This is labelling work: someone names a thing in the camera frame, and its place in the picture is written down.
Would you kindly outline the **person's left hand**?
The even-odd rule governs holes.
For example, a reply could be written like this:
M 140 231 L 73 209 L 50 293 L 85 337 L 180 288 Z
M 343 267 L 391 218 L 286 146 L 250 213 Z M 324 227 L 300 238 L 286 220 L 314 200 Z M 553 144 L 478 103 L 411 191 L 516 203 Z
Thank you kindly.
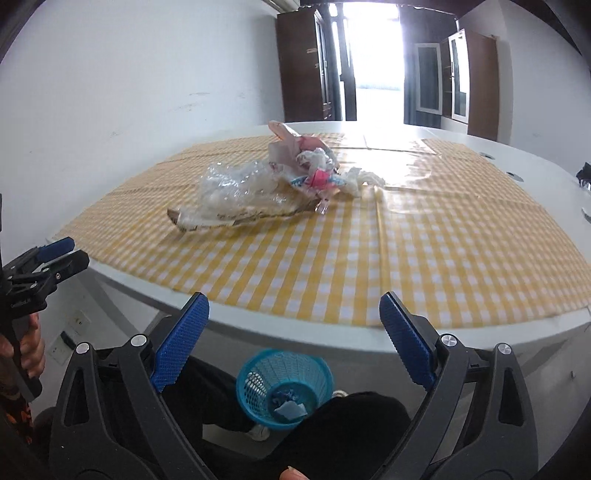
M 16 381 L 9 371 L 14 354 L 13 346 L 3 336 L 1 339 L 1 389 L 12 391 L 16 388 Z M 20 340 L 22 368 L 30 378 L 39 378 L 45 370 L 45 343 L 41 335 L 38 313 L 28 317 L 28 330 Z

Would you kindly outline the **person's right hand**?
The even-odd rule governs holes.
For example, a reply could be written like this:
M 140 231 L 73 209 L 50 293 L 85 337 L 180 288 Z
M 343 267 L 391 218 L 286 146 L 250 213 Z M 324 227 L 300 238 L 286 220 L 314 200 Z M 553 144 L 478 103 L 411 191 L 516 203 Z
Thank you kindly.
M 308 480 L 308 477 L 294 467 L 287 467 L 280 474 L 280 480 Z

